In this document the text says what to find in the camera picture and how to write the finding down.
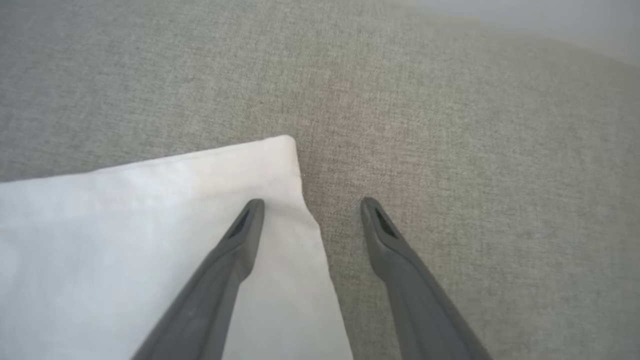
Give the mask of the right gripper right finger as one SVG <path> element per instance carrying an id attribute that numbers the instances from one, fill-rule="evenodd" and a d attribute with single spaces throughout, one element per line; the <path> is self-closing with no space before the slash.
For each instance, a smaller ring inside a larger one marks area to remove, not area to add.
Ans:
<path id="1" fill-rule="evenodd" d="M 402 358 L 489 360 L 490 354 L 381 203 L 361 201 L 366 250 L 384 282 Z"/>

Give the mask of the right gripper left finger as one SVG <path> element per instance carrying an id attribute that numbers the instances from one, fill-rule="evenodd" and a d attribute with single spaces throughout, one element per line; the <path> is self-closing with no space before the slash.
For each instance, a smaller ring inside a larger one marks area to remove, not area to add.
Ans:
<path id="1" fill-rule="evenodd" d="M 240 284 L 259 250 L 265 201 L 251 199 L 134 354 L 135 360 L 220 360 Z"/>

